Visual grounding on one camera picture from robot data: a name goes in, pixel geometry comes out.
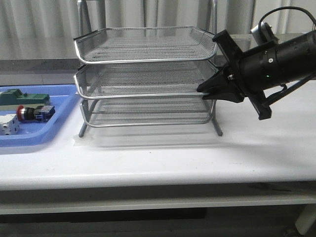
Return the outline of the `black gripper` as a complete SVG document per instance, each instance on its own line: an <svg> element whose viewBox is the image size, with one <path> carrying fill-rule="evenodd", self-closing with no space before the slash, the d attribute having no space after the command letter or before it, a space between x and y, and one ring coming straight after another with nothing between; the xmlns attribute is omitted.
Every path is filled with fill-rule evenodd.
<svg viewBox="0 0 316 237"><path fill-rule="evenodd" d="M264 106L266 100L263 87L256 81L260 72L249 62L246 55L234 42L229 33L224 30L213 39L222 50L227 64L211 78L197 87L197 92L203 93L203 100L224 100L241 103L247 97L255 108L259 120L269 119L272 110Z"/></svg>

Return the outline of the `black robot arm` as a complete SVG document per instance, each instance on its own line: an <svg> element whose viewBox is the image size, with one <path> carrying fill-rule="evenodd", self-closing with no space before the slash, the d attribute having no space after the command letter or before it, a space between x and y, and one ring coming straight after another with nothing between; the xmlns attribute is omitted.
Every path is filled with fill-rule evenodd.
<svg viewBox="0 0 316 237"><path fill-rule="evenodd" d="M283 43L271 40L243 52L226 30L213 41L226 64L197 87L204 100L241 103L249 98L260 120L272 116L270 105L316 77L316 33Z"/></svg>

